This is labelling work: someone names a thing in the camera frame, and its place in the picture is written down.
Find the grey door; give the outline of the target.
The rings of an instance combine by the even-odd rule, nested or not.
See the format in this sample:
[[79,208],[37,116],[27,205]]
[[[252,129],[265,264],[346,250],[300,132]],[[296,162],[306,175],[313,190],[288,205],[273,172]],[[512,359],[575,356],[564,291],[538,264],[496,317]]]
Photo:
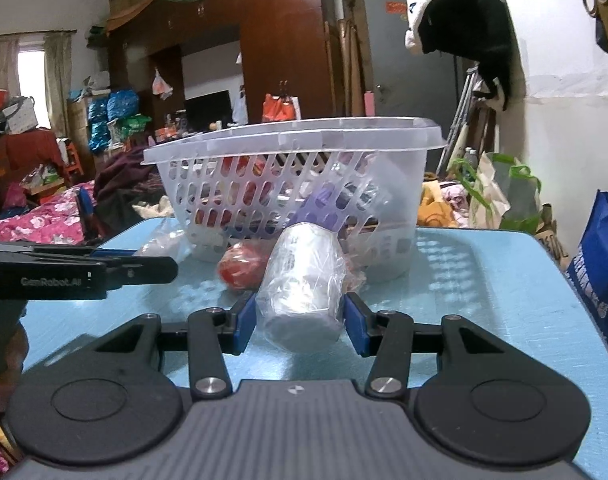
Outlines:
[[363,3],[375,114],[429,118],[447,129],[464,83],[459,58],[439,51],[413,54],[405,47],[406,0]]

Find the pink floral bedsheet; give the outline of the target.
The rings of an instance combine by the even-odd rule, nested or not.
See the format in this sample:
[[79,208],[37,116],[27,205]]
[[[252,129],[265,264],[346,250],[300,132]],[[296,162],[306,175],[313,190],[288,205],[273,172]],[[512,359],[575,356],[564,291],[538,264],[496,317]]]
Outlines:
[[76,203],[79,190],[92,196],[94,182],[77,184],[26,214],[0,220],[0,243],[26,240],[38,244],[81,244],[83,234]]

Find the clear plastic laundry basket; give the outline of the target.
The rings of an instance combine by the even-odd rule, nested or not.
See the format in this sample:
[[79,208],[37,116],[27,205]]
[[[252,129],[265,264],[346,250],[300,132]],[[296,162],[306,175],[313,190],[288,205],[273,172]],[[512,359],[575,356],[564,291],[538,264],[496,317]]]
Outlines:
[[217,262],[244,238],[278,237],[321,185],[345,191],[345,252],[371,282],[406,273],[427,154],[441,127],[420,117],[264,122],[146,148],[194,255]]

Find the black television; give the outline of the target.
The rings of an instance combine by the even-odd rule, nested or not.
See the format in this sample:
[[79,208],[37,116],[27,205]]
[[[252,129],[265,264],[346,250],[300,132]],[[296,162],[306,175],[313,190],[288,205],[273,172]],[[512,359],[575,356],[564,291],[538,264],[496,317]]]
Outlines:
[[226,127],[232,118],[229,92],[223,90],[186,100],[185,113],[192,131],[208,131],[209,126],[217,122]]

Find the white tissue roll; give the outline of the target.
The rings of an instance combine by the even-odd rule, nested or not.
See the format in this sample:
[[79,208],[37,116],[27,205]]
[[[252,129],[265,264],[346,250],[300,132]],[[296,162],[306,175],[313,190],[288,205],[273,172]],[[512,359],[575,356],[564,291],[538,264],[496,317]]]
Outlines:
[[335,233],[314,223],[289,226],[272,249],[256,295],[259,330],[288,352],[332,346],[344,328],[347,274]]

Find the black garment hanging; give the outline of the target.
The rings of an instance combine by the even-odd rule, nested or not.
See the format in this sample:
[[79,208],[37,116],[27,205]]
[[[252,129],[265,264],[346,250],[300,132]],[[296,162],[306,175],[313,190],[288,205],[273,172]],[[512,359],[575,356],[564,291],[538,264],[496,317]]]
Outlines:
[[449,53],[479,64],[486,91],[501,110],[512,93],[512,25],[502,0],[432,0],[419,24],[422,52]]

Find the red plastic pack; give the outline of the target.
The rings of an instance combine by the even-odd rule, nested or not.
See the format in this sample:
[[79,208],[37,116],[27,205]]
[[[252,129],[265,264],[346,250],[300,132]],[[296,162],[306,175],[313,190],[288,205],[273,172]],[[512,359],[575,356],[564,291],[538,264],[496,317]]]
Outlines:
[[261,286],[274,240],[241,240],[229,247],[217,264],[221,281],[233,290]]

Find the metal crutches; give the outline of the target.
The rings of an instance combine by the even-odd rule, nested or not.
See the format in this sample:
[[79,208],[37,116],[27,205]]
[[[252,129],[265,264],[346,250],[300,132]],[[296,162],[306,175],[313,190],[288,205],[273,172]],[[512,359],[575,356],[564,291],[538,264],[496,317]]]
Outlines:
[[446,145],[444,150],[441,152],[441,158],[439,159],[439,163],[437,165],[436,174],[440,179],[444,179],[446,177],[451,156],[453,156],[461,129],[464,128],[464,124],[466,123],[468,114],[474,101],[473,92],[475,84],[478,83],[478,79],[479,64],[474,64],[467,70],[467,77],[464,79],[464,88],[461,92],[455,116],[453,116],[453,122],[451,123],[448,131]]

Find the beige window curtain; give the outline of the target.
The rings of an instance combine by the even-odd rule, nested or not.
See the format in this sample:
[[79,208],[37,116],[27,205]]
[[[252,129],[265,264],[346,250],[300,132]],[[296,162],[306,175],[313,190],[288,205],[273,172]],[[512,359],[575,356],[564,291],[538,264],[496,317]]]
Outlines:
[[51,129],[68,136],[67,101],[72,83],[72,33],[49,32],[44,36],[44,84]]

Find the red white hanging bag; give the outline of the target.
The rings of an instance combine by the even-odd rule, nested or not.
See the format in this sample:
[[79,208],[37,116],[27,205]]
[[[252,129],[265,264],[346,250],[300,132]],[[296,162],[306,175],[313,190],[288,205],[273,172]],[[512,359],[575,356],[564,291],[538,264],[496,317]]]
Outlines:
[[274,96],[267,93],[261,112],[262,122],[291,122],[302,118],[297,96]]

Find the blue shopping bag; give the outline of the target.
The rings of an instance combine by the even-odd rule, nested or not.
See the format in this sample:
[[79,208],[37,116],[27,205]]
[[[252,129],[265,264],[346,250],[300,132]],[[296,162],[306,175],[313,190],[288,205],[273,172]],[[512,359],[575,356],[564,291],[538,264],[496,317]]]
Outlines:
[[566,277],[608,345],[608,192],[596,193],[592,212]]

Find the green white shopping bag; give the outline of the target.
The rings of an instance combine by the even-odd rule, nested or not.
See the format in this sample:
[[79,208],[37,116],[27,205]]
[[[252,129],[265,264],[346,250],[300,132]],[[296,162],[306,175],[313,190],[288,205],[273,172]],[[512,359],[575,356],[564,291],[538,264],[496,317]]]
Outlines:
[[542,182],[515,157],[484,153],[478,166],[458,158],[449,171],[467,191],[471,229],[534,235],[542,216]]

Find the dark clothes pile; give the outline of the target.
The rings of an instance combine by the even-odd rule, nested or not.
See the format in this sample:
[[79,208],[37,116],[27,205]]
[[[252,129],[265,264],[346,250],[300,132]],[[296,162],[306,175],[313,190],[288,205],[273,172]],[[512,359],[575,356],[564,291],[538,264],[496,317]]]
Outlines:
[[115,155],[94,179],[94,214],[107,237],[142,220],[134,205],[156,205],[165,195],[157,168],[142,164],[144,150],[144,146],[137,146]]

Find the dark red wooden wardrobe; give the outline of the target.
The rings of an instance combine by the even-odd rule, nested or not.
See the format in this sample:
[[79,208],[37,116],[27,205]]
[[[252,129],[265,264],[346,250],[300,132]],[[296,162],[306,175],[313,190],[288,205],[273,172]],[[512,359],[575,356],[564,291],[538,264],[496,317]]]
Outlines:
[[130,88],[161,126],[189,98],[182,64],[200,50],[237,42],[247,113],[260,122],[267,94],[289,92],[305,118],[332,117],[341,103],[334,0],[112,0],[110,82]]

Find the purple box white letters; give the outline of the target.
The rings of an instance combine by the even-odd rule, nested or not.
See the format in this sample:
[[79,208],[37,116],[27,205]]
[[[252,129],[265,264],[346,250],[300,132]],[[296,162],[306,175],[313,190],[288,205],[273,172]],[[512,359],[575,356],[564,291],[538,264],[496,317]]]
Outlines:
[[289,228],[298,223],[312,223],[331,232],[341,232],[344,229],[347,205],[347,193],[336,192],[334,184],[325,183],[305,198],[285,226]]

